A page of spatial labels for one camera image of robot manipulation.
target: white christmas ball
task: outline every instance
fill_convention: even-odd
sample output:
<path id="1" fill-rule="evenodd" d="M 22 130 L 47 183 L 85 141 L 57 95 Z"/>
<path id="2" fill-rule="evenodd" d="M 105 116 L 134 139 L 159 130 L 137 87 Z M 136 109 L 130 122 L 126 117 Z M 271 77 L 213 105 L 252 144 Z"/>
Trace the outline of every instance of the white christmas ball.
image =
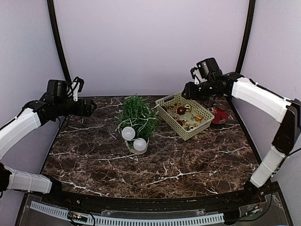
<path id="1" fill-rule="evenodd" d="M 143 151 L 147 147 L 147 143 L 143 138 L 138 138 L 134 141 L 134 149 L 136 151 Z"/>
<path id="2" fill-rule="evenodd" d="M 132 127 L 127 126 L 123 128 L 121 135 L 125 140 L 129 141 L 134 139 L 136 132 Z"/>

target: white pot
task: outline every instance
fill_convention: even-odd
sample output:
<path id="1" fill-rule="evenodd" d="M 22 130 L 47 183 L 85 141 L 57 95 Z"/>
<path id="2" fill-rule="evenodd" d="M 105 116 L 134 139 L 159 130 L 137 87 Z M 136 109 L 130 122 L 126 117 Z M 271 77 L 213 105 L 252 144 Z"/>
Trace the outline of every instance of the white pot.
<path id="1" fill-rule="evenodd" d="M 147 143 L 146 143 L 146 148 L 143 150 L 143 151 L 137 151 L 133 148 L 130 148 L 130 146 L 128 145 L 128 142 L 126 140 L 126 145 L 127 145 L 127 148 L 130 150 L 131 153 L 134 153 L 134 154 L 143 154 L 147 151 L 147 147 L 149 146 L 149 139 L 147 140 Z"/>

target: green artificial plant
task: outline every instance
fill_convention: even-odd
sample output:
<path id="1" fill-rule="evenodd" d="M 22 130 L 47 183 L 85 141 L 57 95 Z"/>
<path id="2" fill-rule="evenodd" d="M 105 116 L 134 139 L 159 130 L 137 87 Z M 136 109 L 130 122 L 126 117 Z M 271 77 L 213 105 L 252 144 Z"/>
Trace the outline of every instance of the green artificial plant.
<path id="1" fill-rule="evenodd" d="M 136 132 L 135 138 L 143 138 L 147 141 L 159 125 L 156 115 L 156 111 L 150 108 L 143 97 L 127 97 L 118 119 L 118 127 L 122 130 L 124 127 L 130 126 Z"/>

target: black metal pole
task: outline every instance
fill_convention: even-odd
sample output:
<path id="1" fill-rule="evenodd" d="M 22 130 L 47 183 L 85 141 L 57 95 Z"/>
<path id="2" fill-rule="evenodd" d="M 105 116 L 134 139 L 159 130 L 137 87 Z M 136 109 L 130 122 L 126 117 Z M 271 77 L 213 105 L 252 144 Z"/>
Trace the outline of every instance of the black metal pole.
<path id="1" fill-rule="evenodd" d="M 256 0 L 249 1 L 249 9 L 248 9 L 248 14 L 247 14 L 247 18 L 246 18 L 245 33 L 244 33 L 244 37 L 243 37 L 243 42 L 241 44 L 241 49 L 240 49 L 240 53 L 239 53 L 239 57 L 238 57 L 237 66 L 235 69 L 235 72 L 237 72 L 239 74 L 241 73 L 241 69 L 243 67 L 243 63 L 244 63 L 245 56 L 246 56 L 246 49 L 247 49 L 247 46 L 249 43 L 253 16 L 254 16 L 254 11 L 255 11 L 255 3 L 256 3 Z"/>
<path id="2" fill-rule="evenodd" d="M 61 42 L 61 37 L 60 37 L 60 33 L 58 30 L 58 26 L 57 26 L 54 2 L 53 2 L 53 0 L 47 0 L 47 4 L 48 4 L 49 17 L 50 17 L 53 37 L 55 39 L 55 45 L 56 45 L 58 57 L 60 58 L 64 77 L 65 77 L 66 81 L 71 85 L 71 77 L 69 74 L 69 70 L 68 70 L 68 66 L 66 63 L 63 46 L 62 46 L 62 42 Z"/>

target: red ornament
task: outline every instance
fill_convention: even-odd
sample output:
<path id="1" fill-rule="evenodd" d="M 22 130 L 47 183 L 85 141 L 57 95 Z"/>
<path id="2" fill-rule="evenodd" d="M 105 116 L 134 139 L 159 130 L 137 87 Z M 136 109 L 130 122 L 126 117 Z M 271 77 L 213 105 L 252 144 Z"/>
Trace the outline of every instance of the red ornament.
<path id="1" fill-rule="evenodd" d="M 224 124 L 228 120 L 227 114 L 220 108 L 214 107 L 212 108 L 212 113 L 214 115 L 214 119 L 211 122 L 212 124 Z"/>
<path id="2" fill-rule="evenodd" d="M 184 107 L 178 107 L 178 109 L 177 109 L 177 113 L 180 115 L 185 114 L 185 111 L 186 111 L 186 108 L 184 108 Z"/>

